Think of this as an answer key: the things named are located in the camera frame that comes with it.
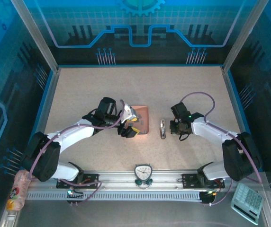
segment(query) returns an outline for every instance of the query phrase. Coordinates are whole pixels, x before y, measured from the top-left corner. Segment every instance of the gear graphic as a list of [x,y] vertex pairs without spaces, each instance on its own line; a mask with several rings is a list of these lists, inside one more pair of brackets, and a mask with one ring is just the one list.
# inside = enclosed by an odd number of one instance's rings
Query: gear graphic
[[12,16],[12,5],[10,0],[0,0],[0,21],[5,22]]
[[117,3],[126,13],[141,17],[142,15],[148,16],[149,13],[154,13],[156,9],[160,9],[160,5],[164,4],[165,0],[117,0]]

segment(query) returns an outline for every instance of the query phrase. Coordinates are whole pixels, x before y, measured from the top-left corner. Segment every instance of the metal post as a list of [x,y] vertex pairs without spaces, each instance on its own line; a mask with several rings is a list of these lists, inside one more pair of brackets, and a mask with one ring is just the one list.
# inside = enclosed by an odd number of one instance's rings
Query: metal post
[[43,57],[45,58],[47,64],[49,65],[50,69],[57,73],[58,65],[47,45],[45,39],[43,38],[39,28],[37,27],[31,13],[29,12],[27,6],[25,5],[23,0],[11,0],[12,4],[16,8],[19,16],[21,17],[22,21],[24,22],[26,28],[28,29],[30,35],[34,39],[36,45],[38,46],[40,52],[42,53]]
[[226,73],[230,69],[231,65],[235,61],[237,55],[239,54],[241,48],[243,47],[247,37],[251,33],[254,25],[258,21],[260,15],[262,14],[265,6],[267,5],[268,0],[257,0],[254,5],[251,13],[249,14],[239,36],[237,37],[233,47],[231,48],[224,64],[223,71]]

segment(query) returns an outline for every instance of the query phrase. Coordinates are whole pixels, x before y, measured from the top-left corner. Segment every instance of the black bracket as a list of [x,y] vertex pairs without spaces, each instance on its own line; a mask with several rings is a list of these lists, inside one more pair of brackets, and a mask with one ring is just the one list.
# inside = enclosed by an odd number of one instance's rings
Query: black bracket
[[[82,178],[79,182],[79,184],[85,184],[85,183],[91,183],[99,180],[99,175],[98,174],[83,174]],[[61,188],[61,189],[69,189],[71,185],[66,184],[63,181],[58,180],[56,183],[56,188]],[[75,187],[76,189],[82,189],[82,188],[88,188],[88,189],[97,189],[98,183],[89,185],[89,186],[82,186],[82,187]]]
[[[225,188],[224,181],[221,182],[221,188]],[[220,185],[216,181],[210,181],[208,185],[202,185],[200,180],[198,179],[197,174],[182,174],[182,183],[183,189],[197,189],[197,188],[208,188],[208,189],[218,189]]]

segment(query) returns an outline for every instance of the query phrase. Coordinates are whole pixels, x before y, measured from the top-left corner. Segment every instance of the beige table surface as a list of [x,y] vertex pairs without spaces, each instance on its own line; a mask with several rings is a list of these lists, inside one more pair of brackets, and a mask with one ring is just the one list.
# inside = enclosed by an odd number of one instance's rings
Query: beige table surface
[[[105,96],[117,101],[118,110],[123,99],[129,105],[148,106],[147,135],[126,139],[116,129],[104,130],[69,147],[60,160],[96,171],[133,170],[141,163],[150,163],[154,169],[197,169],[222,160],[222,148],[194,134],[180,142],[169,131],[170,107],[194,91],[214,97],[216,108],[210,121],[239,132],[220,67],[128,67],[62,69],[45,133],[76,123]],[[191,113],[205,114],[212,107],[203,95],[191,96],[184,103]],[[160,139],[161,119],[166,120],[165,140]]]

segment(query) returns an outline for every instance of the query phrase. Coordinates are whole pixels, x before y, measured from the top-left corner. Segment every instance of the orange object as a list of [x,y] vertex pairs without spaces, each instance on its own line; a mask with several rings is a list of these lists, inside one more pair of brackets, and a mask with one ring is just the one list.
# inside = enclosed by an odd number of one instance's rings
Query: orange object
[[145,135],[149,132],[149,114],[146,105],[131,105],[136,112],[137,119],[135,121],[126,121],[125,127],[134,127],[140,130],[138,135]]
[[27,189],[30,184],[29,172],[19,170],[14,177],[14,183],[9,194],[6,210],[19,211],[23,208],[27,197]]

